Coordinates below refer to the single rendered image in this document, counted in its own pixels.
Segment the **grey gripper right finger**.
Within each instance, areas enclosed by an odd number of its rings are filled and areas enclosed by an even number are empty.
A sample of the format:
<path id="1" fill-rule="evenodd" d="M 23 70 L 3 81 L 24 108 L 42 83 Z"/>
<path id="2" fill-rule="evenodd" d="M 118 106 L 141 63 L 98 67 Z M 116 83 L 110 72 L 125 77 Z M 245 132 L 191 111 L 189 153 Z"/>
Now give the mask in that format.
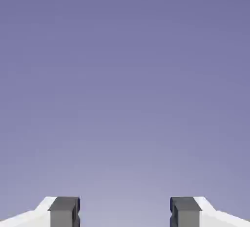
<path id="1" fill-rule="evenodd" d="M 216 210 L 204 196 L 170 198 L 169 227 L 250 227 L 250 221 Z"/>

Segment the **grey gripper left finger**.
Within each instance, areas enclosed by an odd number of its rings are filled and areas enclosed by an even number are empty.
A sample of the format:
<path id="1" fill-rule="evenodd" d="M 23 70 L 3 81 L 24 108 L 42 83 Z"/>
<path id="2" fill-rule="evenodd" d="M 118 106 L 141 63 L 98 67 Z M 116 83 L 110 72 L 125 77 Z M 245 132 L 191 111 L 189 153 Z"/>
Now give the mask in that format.
<path id="1" fill-rule="evenodd" d="M 79 197 L 46 196 L 34 209 L 6 220 L 0 227 L 81 227 Z"/>

